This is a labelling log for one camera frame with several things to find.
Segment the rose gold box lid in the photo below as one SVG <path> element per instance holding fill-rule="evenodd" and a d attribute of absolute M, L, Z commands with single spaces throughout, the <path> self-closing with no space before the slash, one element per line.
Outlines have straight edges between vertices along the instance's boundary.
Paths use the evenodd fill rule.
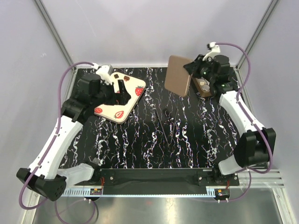
<path fill-rule="evenodd" d="M 168 61 L 164 87 L 168 91 L 186 97 L 189 91 L 191 76 L 184 65 L 192 62 L 192 59 L 171 55 Z"/>

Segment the metal tweezers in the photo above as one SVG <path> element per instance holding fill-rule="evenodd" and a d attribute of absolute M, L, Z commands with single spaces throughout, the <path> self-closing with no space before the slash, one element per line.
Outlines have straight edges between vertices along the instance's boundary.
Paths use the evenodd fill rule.
<path fill-rule="evenodd" d="M 169 147 L 171 145 L 173 137 L 174 137 L 174 131 L 175 131 L 175 128 L 176 128 L 176 120 L 177 120 L 178 110 L 176 110 L 176 114 L 175 114 L 175 118 L 174 118 L 174 122 L 173 122 L 173 127 L 171 129 L 171 140 L 170 141 L 168 141 L 168 137 L 167 137 L 166 132 L 164 130 L 164 127 L 163 127 L 163 124 L 162 124 L 162 120 L 161 120 L 161 117 L 158 114 L 157 109 L 155 109 L 155 113 L 156 113 L 156 116 L 157 116 L 158 123 L 161 126 L 164 139 L 165 139 L 165 141 L 167 143 L 167 147 Z"/>

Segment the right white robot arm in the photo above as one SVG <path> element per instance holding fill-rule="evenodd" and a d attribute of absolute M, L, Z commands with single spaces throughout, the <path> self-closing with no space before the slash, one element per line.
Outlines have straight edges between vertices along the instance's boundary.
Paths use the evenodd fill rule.
<path fill-rule="evenodd" d="M 198 57 L 185 64 L 184 69 L 195 78 L 205 79 L 212 96 L 231 117 L 240 139 L 233 150 L 233 155 L 218 163 L 218 170 L 212 173 L 213 182 L 223 185 L 229 175 L 253 170 L 255 165 L 273 162 L 276 132 L 273 128 L 265 128 L 252 114 L 240 97 L 238 86 L 230 81 L 229 58 L 216 55 L 214 58 Z"/>

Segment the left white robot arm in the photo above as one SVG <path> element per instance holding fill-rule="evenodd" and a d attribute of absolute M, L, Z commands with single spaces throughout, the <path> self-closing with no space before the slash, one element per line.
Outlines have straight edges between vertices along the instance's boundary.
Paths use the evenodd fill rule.
<path fill-rule="evenodd" d="M 97 184 L 101 173 L 96 166 L 83 163 L 75 168 L 58 170 L 60 161 L 70 143 L 81 130 L 99 105 L 126 105 L 131 99 L 122 79 L 117 80 L 119 90 L 114 90 L 114 82 L 106 84 L 96 74 L 82 76 L 77 82 L 74 95 L 64 101 L 59 111 L 57 123 L 44 148 L 28 168 L 20 168 L 16 177 L 28 188 L 43 197 L 56 201 L 67 188 L 79 182 Z"/>

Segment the brown chocolate box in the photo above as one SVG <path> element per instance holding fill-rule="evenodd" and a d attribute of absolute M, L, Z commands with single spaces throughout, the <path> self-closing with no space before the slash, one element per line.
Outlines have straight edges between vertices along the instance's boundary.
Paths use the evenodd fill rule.
<path fill-rule="evenodd" d="M 237 86 L 230 81 L 230 77 L 228 81 L 215 81 L 213 78 L 208 81 L 204 78 L 193 76 L 193 80 L 197 87 L 199 87 L 200 95 L 203 97 L 213 96 L 219 98 L 222 94 L 229 91 L 237 91 Z"/>

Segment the strawberry print white tray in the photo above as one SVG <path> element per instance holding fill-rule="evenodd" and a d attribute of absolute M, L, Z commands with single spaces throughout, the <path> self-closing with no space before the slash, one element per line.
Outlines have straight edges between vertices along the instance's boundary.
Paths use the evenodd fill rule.
<path fill-rule="evenodd" d="M 114 72 L 111 78 L 114 82 L 115 93 L 121 93 L 122 96 L 117 99 L 117 105 L 102 104 L 95 108 L 94 114 L 116 124 L 122 124 L 141 98 L 146 83 L 139 78 L 120 72 Z"/>

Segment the left electronics board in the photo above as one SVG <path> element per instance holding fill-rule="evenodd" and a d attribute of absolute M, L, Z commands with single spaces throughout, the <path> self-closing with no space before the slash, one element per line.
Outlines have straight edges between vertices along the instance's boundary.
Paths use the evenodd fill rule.
<path fill-rule="evenodd" d="M 102 188 L 91 188 L 90 195 L 102 195 Z"/>

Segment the electronics board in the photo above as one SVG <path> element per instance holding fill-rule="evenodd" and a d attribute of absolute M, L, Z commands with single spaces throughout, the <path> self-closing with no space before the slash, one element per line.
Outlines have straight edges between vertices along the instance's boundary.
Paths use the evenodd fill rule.
<path fill-rule="evenodd" d="M 230 190 L 229 189 L 217 189 L 215 193 L 216 193 L 216 196 L 229 196 Z"/>
<path fill-rule="evenodd" d="M 90 195 L 102 195 L 102 188 L 91 188 Z"/>

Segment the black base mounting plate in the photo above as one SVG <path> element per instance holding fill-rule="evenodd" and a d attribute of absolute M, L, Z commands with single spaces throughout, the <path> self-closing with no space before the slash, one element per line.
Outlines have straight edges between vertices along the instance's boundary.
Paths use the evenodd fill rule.
<path fill-rule="evenodd" d="M 221 175 L 214 168 L 102 169 L 100 176 L 104 178 L 107 185 L 129 181 L 186 182 L 207 187 L 240 185 L 238 175 Z"/>

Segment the right electronics board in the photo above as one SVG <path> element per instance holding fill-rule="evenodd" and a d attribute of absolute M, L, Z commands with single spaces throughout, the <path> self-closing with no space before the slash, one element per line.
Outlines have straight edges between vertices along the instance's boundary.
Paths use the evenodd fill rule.
<path fill-rule="evenodd" d="M 216 196 L 229 196 L 230 190 L 229 189 L 217 189 L 215 193 L 216 193 Z"/>

